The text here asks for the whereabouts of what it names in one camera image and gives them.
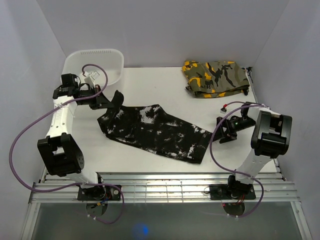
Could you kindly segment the black white tie-dye trousers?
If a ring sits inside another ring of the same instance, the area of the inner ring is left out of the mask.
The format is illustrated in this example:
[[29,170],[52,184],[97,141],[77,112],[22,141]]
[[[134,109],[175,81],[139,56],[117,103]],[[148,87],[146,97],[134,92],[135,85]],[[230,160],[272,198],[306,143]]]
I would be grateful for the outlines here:
[[124,106],[124,95],[116,91],[113,108],[97,122],[110,140],[159,156],[190,164],[201,164],[212,133],[170,115],[159,104]]

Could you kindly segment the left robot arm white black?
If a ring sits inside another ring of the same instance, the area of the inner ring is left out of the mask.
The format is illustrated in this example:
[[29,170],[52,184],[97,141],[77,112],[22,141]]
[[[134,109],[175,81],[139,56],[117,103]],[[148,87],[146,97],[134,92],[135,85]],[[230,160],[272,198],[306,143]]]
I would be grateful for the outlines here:
[[83,73],[83,78],[66,73],[62,84],[53,92],[53,104],[57,110],[52,115],[50,128],[45,138],[38,140],[37,148],[48,173],[66,177],[76,182],[80,193],[91,200],[104,200],[106,187],[101,176],[85,169],[84,155],[72,136],[72,126],[77,106],[87,105],[92,110],[106,109],[113,104],[103,95],[96,83],[101,76],[98,71]]

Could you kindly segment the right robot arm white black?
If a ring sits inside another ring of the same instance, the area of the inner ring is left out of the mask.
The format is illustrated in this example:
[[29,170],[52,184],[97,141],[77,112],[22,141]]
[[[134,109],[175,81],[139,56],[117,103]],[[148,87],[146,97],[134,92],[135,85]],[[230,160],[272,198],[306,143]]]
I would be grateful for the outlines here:
[[235,141],[238,132],[253,127],[251,150],[240,167],[231,171],[226,184],[209,186],[211,200],[254,200],[254,178],[261,169],[288,151],[292,117],[272,111],[261,103],[244,102],[240,116],[217,117],[213,141]]

